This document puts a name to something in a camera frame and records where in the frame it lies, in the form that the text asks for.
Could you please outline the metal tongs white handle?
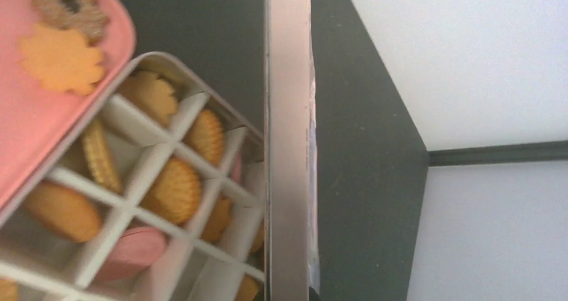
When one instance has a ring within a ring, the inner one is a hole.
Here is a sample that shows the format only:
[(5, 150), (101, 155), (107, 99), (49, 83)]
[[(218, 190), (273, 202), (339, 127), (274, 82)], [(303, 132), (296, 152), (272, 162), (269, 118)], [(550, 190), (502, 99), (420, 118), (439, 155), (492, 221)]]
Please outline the metal tongs white handle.
[(309, 300), (320, 286), (311, 0), (265, 0), (266, 288)]

